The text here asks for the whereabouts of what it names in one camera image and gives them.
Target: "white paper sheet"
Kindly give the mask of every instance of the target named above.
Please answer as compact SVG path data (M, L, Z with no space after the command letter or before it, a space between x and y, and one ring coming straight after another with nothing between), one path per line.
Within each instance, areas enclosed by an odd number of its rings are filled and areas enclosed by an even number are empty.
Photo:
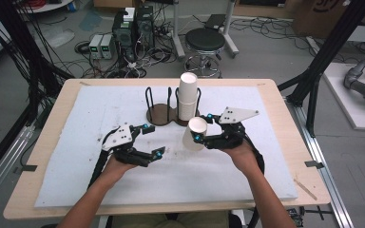
M147 124L146 87L84 86L67 118L50 158L36 207L71 206L86 191L101 150L101 139L120 124ZM281 200L298 197L272 125L256 87L201 87L201 114L220 115L227 106L259 110L244 122L246 132L264 156L265 176ZM165 104L167 88L152 87L154 104ZM176 106L175 98L171 106ZM147 204L252 200L248 182L231 159L219 150L184 151L184 127L157 126L140 135L134 146L150 152L165 146L160 161L128 171L103 204ZM220 134L216 124L207 135Z

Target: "stool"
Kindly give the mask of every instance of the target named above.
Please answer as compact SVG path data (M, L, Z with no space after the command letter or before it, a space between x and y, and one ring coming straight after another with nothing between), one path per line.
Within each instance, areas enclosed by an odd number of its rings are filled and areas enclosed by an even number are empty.
M221 78L219 64L210 55L216 55L221 60L219 53L224 49L224 43L223 35L215 30L196 28L188 31L185 35L186 47L198 55L191 56L185 61L185 71L193 72L200 78L209 78L216 74Z

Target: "paper cup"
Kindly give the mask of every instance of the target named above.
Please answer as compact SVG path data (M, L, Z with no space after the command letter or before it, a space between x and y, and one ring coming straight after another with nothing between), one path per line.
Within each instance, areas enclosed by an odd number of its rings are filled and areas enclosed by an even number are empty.
M182 121L189 121L195 117L197 111L197 101L191 104L182 103L179 101L179 119Z
M182 74L179 86L179 101L191 104L197 101L197 75L191 72Z
M182 144L183 146L190 151L200 151L204 149L203 144L195 143L192 138L191 131L196 133L206 134L207 130L207 122L201 117L194 117L189 120L188 126L185 129L185 132L182 136Z

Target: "black stool seat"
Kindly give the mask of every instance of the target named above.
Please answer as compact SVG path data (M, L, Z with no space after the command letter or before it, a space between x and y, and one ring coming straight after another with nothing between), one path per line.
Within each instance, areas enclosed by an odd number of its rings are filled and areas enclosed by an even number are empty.
M208 28L196 28L185 34L185 42L195 50L215 51L224 47L224 37Z

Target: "human hand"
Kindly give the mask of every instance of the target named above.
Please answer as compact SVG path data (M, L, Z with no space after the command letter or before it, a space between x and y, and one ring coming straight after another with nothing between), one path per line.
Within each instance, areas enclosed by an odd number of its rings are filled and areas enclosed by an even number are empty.
M134 164L126 164L117 161L114 156L108 158L106 168L103 170L97 181L103 183L106 187L111 188L124 175L126 171L136 167Z
M243 173L254 168L259 169L253 148L246 141L233 149L223 149L222 151L231 157L233 164Z

